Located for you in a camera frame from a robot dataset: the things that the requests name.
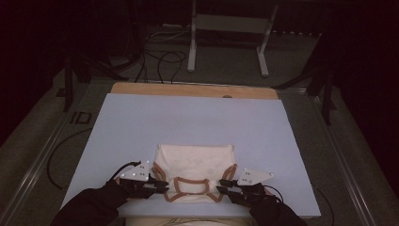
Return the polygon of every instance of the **floor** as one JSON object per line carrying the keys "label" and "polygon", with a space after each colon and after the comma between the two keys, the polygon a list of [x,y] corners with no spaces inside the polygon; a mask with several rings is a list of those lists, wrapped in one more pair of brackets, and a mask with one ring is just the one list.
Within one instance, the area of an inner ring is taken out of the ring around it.
{"label": "floor", "polygon": [[[256,58],[256,37],[203,32],[198,43],[196,70],[189,73],[187,60],[180,64],[184,55],[188,55],[187,35],[184,32],[176,38],[170,34],[154,36],[159,41],[149,41],[146,45],[146,69],[142,74],[137,78],[141,65],[136,64],[120,75],[129,77],[131,82],[137,79],[137,82],[159,83],[162,78],[164,83],[272,87],[299,75],[317,43],[316,38],[272,34],[265,52],[270,76],[263,78]],[[122,60],[113,58],[115,63]],[[63,88],[61,72],[54,87],[1,147],[1,225],[48,225],[58,211],[65,195],[62,189],[67,188],[88,140],[89,131],[85,130],[93,126],[106,93],[116,82],[98,72],[92,74],[90,84],[75,81],[73,106],[64,113],[64,99],[56,97]],[[306,219],[307,223],[398,225],[399,201],[348,112],[339,89],[333,90],[332,124],[328,126],[320,117],[318,98],[304,93],[308,82],[278,92],[322,212],[320,218]],[[92,119],[88,124],[75,123],[73,112],[90,113]]]}

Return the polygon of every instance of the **metal frame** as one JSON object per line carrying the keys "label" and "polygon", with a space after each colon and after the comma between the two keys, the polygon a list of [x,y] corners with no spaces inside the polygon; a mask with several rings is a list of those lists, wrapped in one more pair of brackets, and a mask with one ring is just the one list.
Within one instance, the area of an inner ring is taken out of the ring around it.
{"label": "metal frame", "polygon": [[263,41],[260,46],[256,48],[259,66],[261,69],[261,76],[269,76],[266,60],[264,58],[264,49],[269,40],[272,31],[273,22],[277,14],[279,6],[275,5],[273,11],[268,19],[262,18],[248,18],[248,17],[231,17],[231,16],[215,16],[197,14],[197,0],[192,1],[192,14],[191,14],[191,43],[190,52],[188,54],[187,70],[193,72],[196,67],[196,54],[197,42],[196,31],[197,29],[204,30],[220,30],[220,31],[236,31],[236,32],[249,32],[263,34]]}

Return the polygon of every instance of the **cloth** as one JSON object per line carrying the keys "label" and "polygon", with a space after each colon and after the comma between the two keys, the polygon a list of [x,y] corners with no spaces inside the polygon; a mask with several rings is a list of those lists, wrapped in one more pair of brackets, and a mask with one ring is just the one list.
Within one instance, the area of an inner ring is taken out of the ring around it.
{"label": "cloth", "polygon": [[126,226],[256,226],[253,218],[127,218]]}
{"label": "cloth", "polygon": [[158,146],[152,171],[157,180],[169,183],[168,202],[220,202],[216,186],[235,174],[232,145]]}

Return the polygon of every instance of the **white table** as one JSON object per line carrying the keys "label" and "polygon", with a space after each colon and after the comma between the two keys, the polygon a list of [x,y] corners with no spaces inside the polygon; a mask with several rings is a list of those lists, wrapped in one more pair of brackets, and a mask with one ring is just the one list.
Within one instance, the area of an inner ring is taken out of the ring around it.
{"label": "white table", "polygon": [[[189,92],[204,88],[221,89],[235,97],[237,89],[245,96],[262,98],[252,94],[270,89],[129,84],[120,88],[130,86],[141,94],[107,95],[63,204],[85,188],[102,186],[127,162],[152,162],[158,144],[232,144],[238,164],[235,179],[243,168],[273,172],[275,177],[265,184],[278,189],[285,203],[301,217],[320,216],[282,102],[273,100],[275,92],[271,100],[265,100],[176,95],[179,88]],[[164,95],[143,95],[150,88]],[[155,194],[124,204],[120,216],[247,218],[249,213],[227,196],[220,203],[187,204],[169,203]]]}

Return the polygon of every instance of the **table leg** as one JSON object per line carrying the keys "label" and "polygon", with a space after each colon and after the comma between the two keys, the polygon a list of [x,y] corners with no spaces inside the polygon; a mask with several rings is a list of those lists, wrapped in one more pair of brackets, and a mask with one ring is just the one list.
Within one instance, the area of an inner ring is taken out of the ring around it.
{"label": "table leg", "polygon": [[187,70],[191,73],[196,68],[196,53],[197,53],[197,43],[196,43],[196,29],[197,29],[197,12],[196,12],[197,0],[193,0],[193,10],[191,14],[191,44],[190,53],[188,54],[188,65]]}
{"label": "table leg", "polygon": [[269,71],[267,70],[266,60],[264,58],[264,49],[266,48],[267,41],[269,40],[270,33],[272,32],[274,18],[276,17],[277,9],[279,6],[274,6],[273,12],[270,15],[266,27],[263,33],[263,42],[261,46],[256,48],[256,54],[258,55],[259,66],[261,68],[261,76],[269,76]]}

